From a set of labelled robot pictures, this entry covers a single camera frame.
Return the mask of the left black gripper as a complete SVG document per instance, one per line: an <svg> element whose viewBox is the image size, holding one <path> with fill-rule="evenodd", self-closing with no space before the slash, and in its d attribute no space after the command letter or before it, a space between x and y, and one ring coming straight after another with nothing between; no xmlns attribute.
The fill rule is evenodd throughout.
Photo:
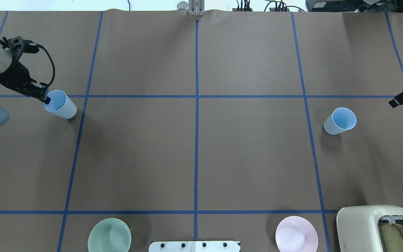
<svg viewBox="0 0 403 252"><path fill-rule="evenodd" d="M0 84L24 96L30 96L40 100L45 105L51 102L48 97L49 90L42 90L37 86L38 82L33 79L29 70L20 62L15 62L0 74Z"/></svg>

